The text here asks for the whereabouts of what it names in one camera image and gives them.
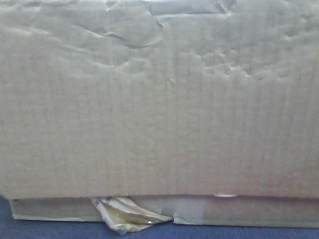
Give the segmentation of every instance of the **cardboard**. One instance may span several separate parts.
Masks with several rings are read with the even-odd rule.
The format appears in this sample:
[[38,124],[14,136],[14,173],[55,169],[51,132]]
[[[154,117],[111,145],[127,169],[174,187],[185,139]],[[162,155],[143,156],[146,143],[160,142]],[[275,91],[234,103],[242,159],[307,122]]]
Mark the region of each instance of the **cardboard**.
[[[214,197],[196,195],[135,196],[141,208],[177,224],[251,227],[319,227],[318,199]],[[102,221],[88,198],[11,201],[13,217],[28,220]]]
[[318,198],[318,12],[0,1],[0,193]]

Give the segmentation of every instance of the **blue carpet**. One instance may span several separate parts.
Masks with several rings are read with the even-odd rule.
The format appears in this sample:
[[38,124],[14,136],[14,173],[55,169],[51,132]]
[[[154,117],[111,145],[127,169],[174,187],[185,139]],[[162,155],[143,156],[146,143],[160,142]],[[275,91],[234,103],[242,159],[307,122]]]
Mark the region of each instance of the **blue carpet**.
[[104,223],[14,220],[0,197],[0,239],[319,239],[319,229],[191,226],[163,223],[121,236]]

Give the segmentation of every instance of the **cardboard box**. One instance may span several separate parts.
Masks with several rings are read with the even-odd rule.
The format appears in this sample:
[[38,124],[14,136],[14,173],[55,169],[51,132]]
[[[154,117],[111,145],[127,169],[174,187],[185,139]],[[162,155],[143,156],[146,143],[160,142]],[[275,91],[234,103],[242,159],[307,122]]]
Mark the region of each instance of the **cardboard box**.
[[0,193],[316,201],[318,12],[312,0],[0,1]]

